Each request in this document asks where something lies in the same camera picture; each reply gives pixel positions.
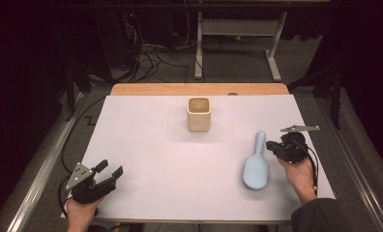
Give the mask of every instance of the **brush head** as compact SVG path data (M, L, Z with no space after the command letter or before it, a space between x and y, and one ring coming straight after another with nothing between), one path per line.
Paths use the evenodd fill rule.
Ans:
M264 131L257 133L255 153L246 160L243 181L250 189L260 190L267 185L268 164L262 156L265 138Z

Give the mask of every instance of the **beige square container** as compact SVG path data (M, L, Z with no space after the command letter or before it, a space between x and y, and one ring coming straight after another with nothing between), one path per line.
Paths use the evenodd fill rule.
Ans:
M210 129L210 100L204 97L188 100L188 129L192 132L206 132Z

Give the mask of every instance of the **hand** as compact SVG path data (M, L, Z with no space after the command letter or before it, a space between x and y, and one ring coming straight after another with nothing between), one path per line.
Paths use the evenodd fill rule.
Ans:
M96 207L102 200L103 198L90 204L80 204L73 198L68 200L66 203L69 225L68 232L86 232L92 223Z
M302 205L317 198L314 192L312 166L309 158L296 163L289 163L280 158L278 160L284 167L287 180L294 188Z

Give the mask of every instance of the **gray floor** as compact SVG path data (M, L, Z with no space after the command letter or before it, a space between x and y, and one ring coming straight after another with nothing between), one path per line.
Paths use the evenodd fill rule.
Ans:
M219 47L216 39L205 40L204 47L207 48L203 56L205 81L273 82L263 55L264 49L269 48L271 42L272 40L267 38L258 39L250 44L223 42L221 49L216 50ZM287 84L304 76L319 42L320 39L307 42L302 42L299 39L280 42L276 52L276 60L283 83ZM159 48L159 55L167 63L189 66L188 72L186 73L187 68L185 67L174 67L161 63L154 76L141 82L202 81L193 78L194 48L175 50ZM142 63L142 67L150 67L150 62ZM138 76L143 75L144 72L139 71ZM108 95L110 88L107 85L94 85L94 90L84 98L83 108ZM321 128L319 132L311 132L310 136L341 208L355 231L383 231L382 159L368 139L364 127L356 117L344 90L341 93L339 114L341 130L333 130L332 124L327 118L326 103L329 100L315 99L310 93L311 89L310 87L299 88L294 90L292 94L296 98L306 124L318 125ZM62 136L61 129L66 124L67 115L65 108L0 212L0 231L7 231L10 227L47 154ZM97 103L85 113L85 116L92 116L92 121L96 121L101 109L102 103ZM65 159L70 168L73 168L72 163L78 162L83 157L93 129L94 126L88 125L88 119L85 117L76 125L65 148ZM61 213L57 203L57 188L66 175L67 172L64 171L58 160L23 231L66 231L67 223L64 219L59 218ZM369 189L368 193L373 193L377 202L372 202L372 198L367 196L365 189ZM380 218L377 218L378 212L382 213ZM105 224L107 227L112 225L113 223ZM157 228L160 226L150 224L146 227L148 231L156 231ZM291 229L289 226L281 226L280 231L291 231Z

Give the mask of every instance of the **white tabletop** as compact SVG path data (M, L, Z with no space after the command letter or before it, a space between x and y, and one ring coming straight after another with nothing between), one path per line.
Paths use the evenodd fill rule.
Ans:
M280 142L280 129L303 125L293 96L210 96L208 132L187 128L190 96L108 96L82 163L108 160L100 182L120 165L116 190L99 206L97 219L262 223L287 222L300 202L271 151L267 186L245 187L242 174L255 136ZM309 134L304 132L313 149ZM334 198L320 165L319 197Z

